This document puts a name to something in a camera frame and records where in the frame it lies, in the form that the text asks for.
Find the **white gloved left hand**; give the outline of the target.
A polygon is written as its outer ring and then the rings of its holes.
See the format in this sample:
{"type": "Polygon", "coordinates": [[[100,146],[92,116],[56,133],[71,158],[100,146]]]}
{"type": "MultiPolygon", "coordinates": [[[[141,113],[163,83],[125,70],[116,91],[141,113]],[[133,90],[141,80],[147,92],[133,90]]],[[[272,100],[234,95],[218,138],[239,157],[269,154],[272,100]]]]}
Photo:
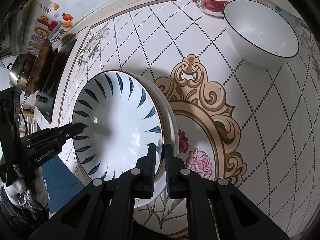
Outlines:
{"type": "Polygon", "coordinates": [[[19,195],[25,193],[27,190],[30,190],[34,194],[37,202],[42,206],[48,204],[48,194],[43,181],[42,168],[39,167],[36,169],[34,174],[34,178],[29,185],[26,185],[23,178],[17,178],[11,185],[4,184],[5,192],[12,204],[18,206],[19,195]]]}

